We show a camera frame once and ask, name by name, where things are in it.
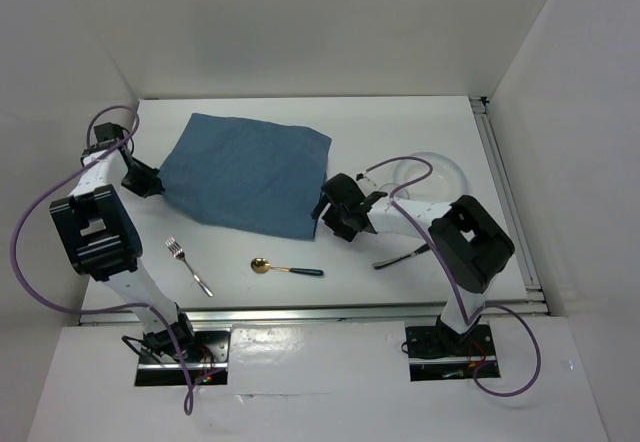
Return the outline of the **blue cloth napkin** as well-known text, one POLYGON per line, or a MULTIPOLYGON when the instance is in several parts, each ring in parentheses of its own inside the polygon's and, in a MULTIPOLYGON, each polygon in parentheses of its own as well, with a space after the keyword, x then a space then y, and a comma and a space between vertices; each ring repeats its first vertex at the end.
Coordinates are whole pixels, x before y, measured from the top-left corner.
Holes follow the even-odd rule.
POLYGON ((331 143, 309 127, 194 113, 160 167, 163 196, 199 224, 311 241, 331 143))

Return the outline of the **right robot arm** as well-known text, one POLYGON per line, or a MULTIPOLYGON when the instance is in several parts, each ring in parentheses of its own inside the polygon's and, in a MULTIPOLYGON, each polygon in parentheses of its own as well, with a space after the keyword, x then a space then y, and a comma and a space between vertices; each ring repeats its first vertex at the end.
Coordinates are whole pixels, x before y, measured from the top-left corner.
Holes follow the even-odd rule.
POLYGON ((452 290, 436 319, 436 341, 448 354, 460 353, 487 306, 487 292, 514 255, 515 246, 471 195, 453 202, 426 202, 365 192, 363 177, 340 173, 323 184, 311 217, 348 242, 360 233, 420 238, 440 263, 452 290))

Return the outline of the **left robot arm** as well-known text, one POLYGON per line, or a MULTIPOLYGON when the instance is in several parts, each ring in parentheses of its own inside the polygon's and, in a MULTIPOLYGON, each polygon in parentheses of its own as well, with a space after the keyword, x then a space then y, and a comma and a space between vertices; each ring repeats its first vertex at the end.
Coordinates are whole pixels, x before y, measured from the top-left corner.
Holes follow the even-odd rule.
POLYGON ((141 322, 148 351, 189 359, 198 338, 144 267, 141 238, 119 197, 120 188, 143 198, 162 194, 158 171, 126 148, 110 153, 104 144, 86 149, 81 162, 86 171, 76 187, 49 207, 72 267, 117 294, 141 322))

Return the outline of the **clear plastic cup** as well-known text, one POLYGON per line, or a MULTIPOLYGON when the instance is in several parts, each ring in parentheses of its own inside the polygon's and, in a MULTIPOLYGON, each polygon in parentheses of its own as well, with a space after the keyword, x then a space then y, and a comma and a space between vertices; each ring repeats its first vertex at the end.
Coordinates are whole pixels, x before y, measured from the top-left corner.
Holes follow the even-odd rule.
POLYGON ((394 193, 395 198, 410 200, 411 194, 409 191, 409 187, 410 185, 407 182, 389 182, 381 185, 378 188, 378 191, 386 193, 387 195, 391 195, 391 193, 394 193))

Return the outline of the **silver fork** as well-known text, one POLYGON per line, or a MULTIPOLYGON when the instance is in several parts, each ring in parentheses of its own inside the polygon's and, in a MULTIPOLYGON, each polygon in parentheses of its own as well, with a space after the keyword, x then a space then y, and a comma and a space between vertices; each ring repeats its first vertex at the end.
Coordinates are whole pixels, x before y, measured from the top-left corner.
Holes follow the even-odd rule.
POLYGON ((200 274, 188 262, 188 260, 186 258, 186 253, 185 253, 183 247, 177 242, 177 240, 175 238, 173 238, 173 237, 170 237, 169 239, 167 239, 165 241, 165 245, 166 245, 167 249, 171 252, 172 257, 184 264, 184 266, 190 272, 190 274, 191 274, 192 278, 194 279, 194 281, 196 282, 196 284, 201 289, 201 291, 207 297, 213 298, 214 297, 214 293, 213 293, 212 289, 202 279, 200 274))

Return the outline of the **silver table knife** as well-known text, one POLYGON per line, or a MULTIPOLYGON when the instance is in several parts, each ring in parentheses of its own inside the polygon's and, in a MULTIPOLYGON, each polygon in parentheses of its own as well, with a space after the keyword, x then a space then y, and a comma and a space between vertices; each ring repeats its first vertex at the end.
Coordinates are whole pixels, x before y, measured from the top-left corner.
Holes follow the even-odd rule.
POLYGON ((429 246, 427 244, 423 244, 420 247, 418 247, 417 249, 415 249, 414 251, 408 252, 406 254, 385 260, 385 261, 379 261, 379 262, 374 262, 372 264, 372 267, 375 270, 382 270, 385 269, 387 267, 390 267, 392 265, 395 265, 397 263, 403 262, 405 260, 417 257, 419 255, 422 255, 426 252, 428 252, 430 250, 429 246))

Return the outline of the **clear glass plate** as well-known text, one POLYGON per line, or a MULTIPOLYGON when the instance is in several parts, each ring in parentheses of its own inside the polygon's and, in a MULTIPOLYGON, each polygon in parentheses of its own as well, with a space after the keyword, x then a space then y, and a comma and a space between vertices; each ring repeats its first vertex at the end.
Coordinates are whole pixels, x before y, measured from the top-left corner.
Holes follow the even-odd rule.
MULTIPOLYGON (((469 192, 469 183, 464 171, 450 158, 435 152, 416 152, 411 158, 419 158, 429 162, 433 167, 431 175, 408 186, 399 193, 402 198, 426 202, 453 202, 469 192)), ((393 182, 405 184, 419 176, 427 169, 424 163, 411 160, 400 161, 393 172, 393 182)))

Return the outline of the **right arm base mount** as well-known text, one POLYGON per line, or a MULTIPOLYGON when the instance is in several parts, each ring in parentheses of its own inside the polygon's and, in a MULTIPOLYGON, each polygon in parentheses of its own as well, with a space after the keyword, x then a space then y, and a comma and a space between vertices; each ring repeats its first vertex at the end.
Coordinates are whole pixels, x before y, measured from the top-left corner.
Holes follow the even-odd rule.
POLYGON ((479 379, 501 376, 493 334, 488 324, 477 326, 458 346, 446 346, 435 326, 408 326, 400 350, 409 359, 412 382, 479 379))

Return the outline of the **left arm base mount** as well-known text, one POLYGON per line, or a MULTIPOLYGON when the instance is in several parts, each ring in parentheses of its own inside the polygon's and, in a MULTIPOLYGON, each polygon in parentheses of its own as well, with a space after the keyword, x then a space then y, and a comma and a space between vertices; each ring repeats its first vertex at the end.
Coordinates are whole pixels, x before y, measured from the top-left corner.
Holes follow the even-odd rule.
MULTIPOLYGON (((192 381, 202 377, 201 386, 226 385, 231 330, 196 330, 195 342, 183 357, 192 381)), ((185 379, 176 356, 153 354, 138 339, 129 337, 127 343, 138 356, 134 385, 136 387, 184 386, 185 379)))

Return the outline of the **aluminium rail frame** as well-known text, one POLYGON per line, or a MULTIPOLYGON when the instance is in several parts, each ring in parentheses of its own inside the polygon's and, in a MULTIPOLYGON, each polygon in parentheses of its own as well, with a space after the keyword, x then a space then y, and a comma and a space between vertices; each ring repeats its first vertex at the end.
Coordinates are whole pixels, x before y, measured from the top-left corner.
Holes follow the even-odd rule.
POLYGON ((543 288, 540 285, 524 228, 516 208, 504 161, 489 118, 489 99, 487 97, 470 97, 469 103, 496 186, 498 198, 505 214, 506 225, 515 244, 515 257, 519 271, 524 279, 527 297, 525 302, 517 302, 515 304, 517 312, 527 316, 550 316, 551 312, 543 288))

